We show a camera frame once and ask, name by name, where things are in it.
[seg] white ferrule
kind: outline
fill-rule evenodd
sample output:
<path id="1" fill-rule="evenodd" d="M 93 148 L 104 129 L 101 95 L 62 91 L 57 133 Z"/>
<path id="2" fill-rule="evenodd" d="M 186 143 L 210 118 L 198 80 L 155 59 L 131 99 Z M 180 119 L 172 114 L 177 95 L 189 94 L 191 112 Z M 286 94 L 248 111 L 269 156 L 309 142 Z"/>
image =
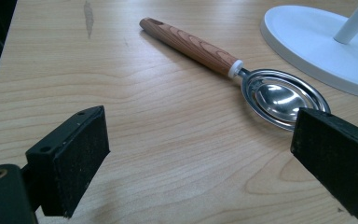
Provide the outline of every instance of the white ferrule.
<path id="1" fill-rule="evenodd" d="M 234 78 L 242 68 L 243 61 L 237 60 L 234 64 L 231 65 L 231 68 L 228 71 L 228 76 Z"/>

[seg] wooden table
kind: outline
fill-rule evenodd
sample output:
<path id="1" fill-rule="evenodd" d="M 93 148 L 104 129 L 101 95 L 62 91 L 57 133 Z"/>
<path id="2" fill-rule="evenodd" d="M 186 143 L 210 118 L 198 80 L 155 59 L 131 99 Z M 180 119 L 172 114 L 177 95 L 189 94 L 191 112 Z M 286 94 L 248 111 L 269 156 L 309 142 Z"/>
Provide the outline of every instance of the wooden table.
<path id="1" fill-rule="evenodd" d="M 74 216 L 40 223 L 357 223 L 297 161 L 292 133 L 220 77 L 139 26 L 152 17 L 245 61 L 305 79 L 358 126 L 358 97 L 306 76 L 264 41 L 266 11 L 293 1 L 19 0 L 0 61 L 0 164 L 75 112 L 104 105 L 111 154 Z M 346 17 L 358 1 L 306 1 Z"/>

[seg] white pole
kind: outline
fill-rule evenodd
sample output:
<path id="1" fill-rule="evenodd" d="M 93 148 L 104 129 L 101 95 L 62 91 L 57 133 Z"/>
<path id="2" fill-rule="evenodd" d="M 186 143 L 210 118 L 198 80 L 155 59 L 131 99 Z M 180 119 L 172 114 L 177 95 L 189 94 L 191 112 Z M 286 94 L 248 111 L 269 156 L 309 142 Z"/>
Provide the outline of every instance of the white pole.
<path id="1" fill-rule="evenodd" d="M 353 12 L 351 17 L 345 22 L 334 39 L 341 44 L 349 44 L 358 33 L 358 8 Z"/>

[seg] white round base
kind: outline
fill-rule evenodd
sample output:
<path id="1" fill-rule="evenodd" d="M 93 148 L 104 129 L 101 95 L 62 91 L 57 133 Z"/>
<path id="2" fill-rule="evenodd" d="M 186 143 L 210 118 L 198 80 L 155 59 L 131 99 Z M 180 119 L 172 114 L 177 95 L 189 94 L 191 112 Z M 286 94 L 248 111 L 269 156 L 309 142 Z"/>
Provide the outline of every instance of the white round base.
<path id="1" fill-rule="evenodd" d="M 348 45 L 334 39 L 347 19 L 311 7 L 274 7 L 261 22 L 261 33 L 278 54 L 304 73 L 358 95 L 358 34 Z"/>

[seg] spoon handle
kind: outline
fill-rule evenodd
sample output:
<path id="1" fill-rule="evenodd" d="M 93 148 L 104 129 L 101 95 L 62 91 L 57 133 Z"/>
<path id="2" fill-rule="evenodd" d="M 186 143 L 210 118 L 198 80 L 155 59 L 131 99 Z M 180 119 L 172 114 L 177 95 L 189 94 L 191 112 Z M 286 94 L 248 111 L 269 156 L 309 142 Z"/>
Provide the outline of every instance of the spoon handle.
<path id="1" fill-rule="evenodd" d="M 224 76 L 235 77 L 243 62 L 224 50 L 169 24 L 144 18 L 141 27 L 156 39 Z"/>

